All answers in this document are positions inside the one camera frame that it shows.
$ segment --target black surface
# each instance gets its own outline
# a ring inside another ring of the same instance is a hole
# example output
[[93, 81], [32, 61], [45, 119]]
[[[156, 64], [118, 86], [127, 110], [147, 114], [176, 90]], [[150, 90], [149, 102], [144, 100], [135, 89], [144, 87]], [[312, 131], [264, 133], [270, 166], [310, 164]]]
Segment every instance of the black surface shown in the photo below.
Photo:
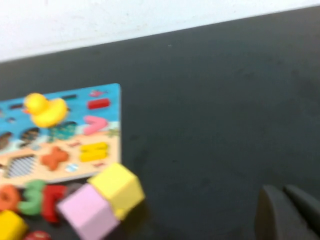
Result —
[[[0, 65], [0, 99], [122, 86], [122, 159], [152, 219], [131, 239], [254, 238], [259, 189], [320, 198], [320, 8]], [[67, 226], [55, 240], [73, 239]]]

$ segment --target yellow block piece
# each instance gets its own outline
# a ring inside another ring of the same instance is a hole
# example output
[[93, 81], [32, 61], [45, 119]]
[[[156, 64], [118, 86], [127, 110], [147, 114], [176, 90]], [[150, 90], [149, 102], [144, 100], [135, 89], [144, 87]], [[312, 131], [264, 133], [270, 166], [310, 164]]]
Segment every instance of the yellow block piece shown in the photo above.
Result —
[[105, 142], [82, 145], [80, 161], [90, 162], [99, 159], [105, 159], [108, 155], [108, 145]]
[[88, 182], [110, 203], [118, 220], [145, 198], [139, 179], [119, 163], [113, 163]]
[[13, 211], [0, 213], [0, 240], [21, 240], [27, 230], [25, 221]]

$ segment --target pink block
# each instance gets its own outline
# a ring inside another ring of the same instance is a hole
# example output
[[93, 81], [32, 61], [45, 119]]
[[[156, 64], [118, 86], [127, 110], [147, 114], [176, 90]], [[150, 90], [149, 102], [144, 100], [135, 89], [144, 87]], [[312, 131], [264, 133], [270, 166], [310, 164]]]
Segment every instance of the pink block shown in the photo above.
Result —
[[108, 125], [108, 121], [106, 119], [98, 116], [85, 116], [84, 122], [90, 124], [90, 126], [87, 126], [83, 130], [84, 135], [94, 134]]
[[57, 207], [81, 240], [101, 240], [120, 224], [110, 204], [89, 183]]

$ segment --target wooden puzzle board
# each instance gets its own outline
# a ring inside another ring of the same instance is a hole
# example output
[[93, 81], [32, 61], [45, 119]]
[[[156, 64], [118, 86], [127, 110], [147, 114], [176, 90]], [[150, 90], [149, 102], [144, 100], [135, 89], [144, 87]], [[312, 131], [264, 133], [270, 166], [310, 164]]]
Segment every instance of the wooden puzzle board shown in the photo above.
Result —
[[[76, 123], [74, 133], [70, 135], [68, 132], [68, 139], [55, 138], [53, 142], [48, 142], [49, 131], [40, 129], [36, 137], [31, 134], [31, 137], [25, 140], [26, 131], [24, 130], [36, 126], [30, 121], [30, 116], [22, 112], [21, 104], [24, 99], [0, 102], [0, 185], [13, 184], [23, 187], [26, 182], [33, 179], [60, 183], [89, 177], [100, 172], [110, 163], [121, 162], [120, 86], [118, 84], [44, 95], [48, 100], [67, 97], [65, 101], [70, 113], [64, 123]], [[89, 101], [105, 98], [110, 101], [109, 107], [87, 109], [86, 105]], [[84, 135], [84, 129], [88, 125], [84, 123], [83, 118], [88, 115], [104, 118], [108, 121], [108, 125], [98, 132]], [[99, 143], [107, 145], [106, 157], [82, 162], [80, 160], [81, 147]], [[50, 171], [46, 165], [41, 163], [42, 156], [49, 154], [52, 147], [59, 147], [69, 154], [68, 161], [61, 162], [54, 171]]]

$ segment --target white wall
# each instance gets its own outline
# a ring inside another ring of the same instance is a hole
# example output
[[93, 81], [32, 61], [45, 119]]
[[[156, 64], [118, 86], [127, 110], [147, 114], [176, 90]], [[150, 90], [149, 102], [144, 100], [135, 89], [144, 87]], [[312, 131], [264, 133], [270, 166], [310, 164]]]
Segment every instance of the white wall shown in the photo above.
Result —
[[0, 0], [0, 62], [319, 4], [320, 0]]

